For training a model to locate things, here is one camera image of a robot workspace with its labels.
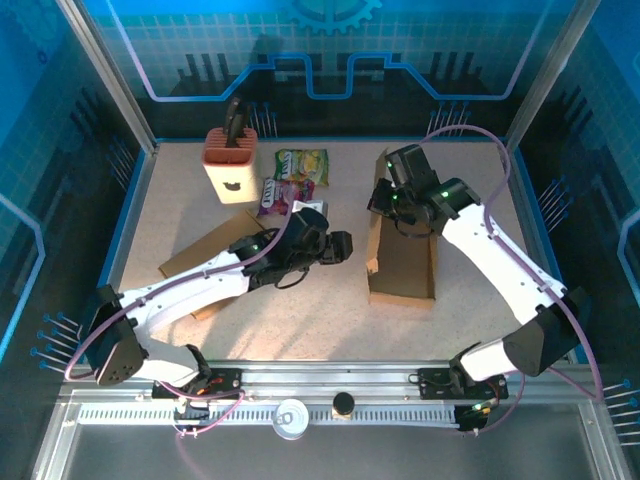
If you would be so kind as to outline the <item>purple snack bag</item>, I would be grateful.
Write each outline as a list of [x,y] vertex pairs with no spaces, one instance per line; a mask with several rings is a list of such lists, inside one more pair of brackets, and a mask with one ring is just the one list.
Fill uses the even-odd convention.
[[267,178],[257,215],[286,215],[294,201],[311,200],[314,189],[315,183],[310,180],[287,181]]

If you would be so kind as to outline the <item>black controller box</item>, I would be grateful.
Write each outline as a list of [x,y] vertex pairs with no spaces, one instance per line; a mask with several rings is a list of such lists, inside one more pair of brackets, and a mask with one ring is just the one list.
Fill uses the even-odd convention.
[[462,433],[475,432],[483,429],[489,420],[489,415],[495,404],[491,401],[454,407],[455,423]]

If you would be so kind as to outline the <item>aluminium frame post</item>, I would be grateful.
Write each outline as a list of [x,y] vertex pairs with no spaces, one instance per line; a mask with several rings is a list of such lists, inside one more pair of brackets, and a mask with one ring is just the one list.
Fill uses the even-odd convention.
[[524,138],[600,3],[601,0],[575,0],[509,127],[506,135],[506,149],[510,155],[514,154]]
[[146,154],[157,142],[124,76],[81,0],[55,0],[129,129]]

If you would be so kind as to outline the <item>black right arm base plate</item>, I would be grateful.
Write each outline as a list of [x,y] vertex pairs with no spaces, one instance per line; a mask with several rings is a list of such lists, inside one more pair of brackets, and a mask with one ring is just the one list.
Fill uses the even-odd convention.
[[456,368],[421,368],[414,380],[422,400],[502,400],[509,397],[503,375],[474,381]]

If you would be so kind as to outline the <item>yellow green snack bag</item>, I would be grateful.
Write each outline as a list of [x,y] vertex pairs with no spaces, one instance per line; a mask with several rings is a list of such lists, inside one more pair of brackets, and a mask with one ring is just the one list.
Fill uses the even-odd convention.
[[275,165],[275,179],[329,185],[329,156],[326,149],[281,149],[275,153]]

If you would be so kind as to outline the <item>black round knob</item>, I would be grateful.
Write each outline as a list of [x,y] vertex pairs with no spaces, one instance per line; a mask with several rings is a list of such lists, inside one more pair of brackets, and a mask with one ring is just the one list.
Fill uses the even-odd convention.
[[348,392],[338,393],[332,401],[332,416],[334,418],[350,419],[354,409],[354,397]]

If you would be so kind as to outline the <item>aluminium front rail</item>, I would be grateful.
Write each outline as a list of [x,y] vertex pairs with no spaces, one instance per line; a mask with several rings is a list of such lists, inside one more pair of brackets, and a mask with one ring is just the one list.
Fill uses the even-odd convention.
[[[454,407],[491,401],[488,423],[511,405],[551,406],[587,403],[595,392],[586,365],[561,362],[537,377],[504,374],[509,391],[499,400],[422,400],[415,374],[421,368],[447,368],[442,363],[370,362],[222,362],[213,368],[242,370],[238,399],[190,401],[151,398],[153,383],[135,379],[118,387],[77,389],[68,405],[80,425],[172,426],[182,432],[215,422],[237,426],[273,426],[277,406],[298,399],[309,411],[309,426],[416,426],[458,430]],[[332,416],[332,401],[350,393],[355,409],[350,419]]]

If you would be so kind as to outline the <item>small brown cardboard box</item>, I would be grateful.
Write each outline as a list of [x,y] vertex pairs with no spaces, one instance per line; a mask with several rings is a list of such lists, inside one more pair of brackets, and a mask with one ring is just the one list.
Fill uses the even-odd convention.
[[183,273],[218,255],[238,239],[264,229],[251,211],[244,210],[175,254],[158,270],[165,279]]

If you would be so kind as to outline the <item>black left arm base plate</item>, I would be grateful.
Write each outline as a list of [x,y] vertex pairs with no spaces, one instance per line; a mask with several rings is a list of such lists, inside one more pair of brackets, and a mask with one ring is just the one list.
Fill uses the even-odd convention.
[[204,373],[198,373],[182,387],[166,382],[155,382],[151,398],[156,400],[184,398],[190,401],[238,399],[241,390],[241,369],[213,368]]

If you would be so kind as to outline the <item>cream knife block orange top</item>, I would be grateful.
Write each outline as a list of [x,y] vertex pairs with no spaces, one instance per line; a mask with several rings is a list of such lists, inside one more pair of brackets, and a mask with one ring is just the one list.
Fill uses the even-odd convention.
[[252,128],[244,128],[238,147],[226,147],[221,127],[209,131],[202,153],[202,165],[222,204],[258,201],[262,180],[256,160],[258,137]]

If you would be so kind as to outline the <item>white round lid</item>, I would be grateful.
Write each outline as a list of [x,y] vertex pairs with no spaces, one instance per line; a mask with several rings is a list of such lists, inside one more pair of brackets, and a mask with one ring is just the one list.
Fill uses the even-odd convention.
[[308,408],[298,399],[283,400],[277,406],[272,419],[276,434],[288,441],[301,438],[309,422]]

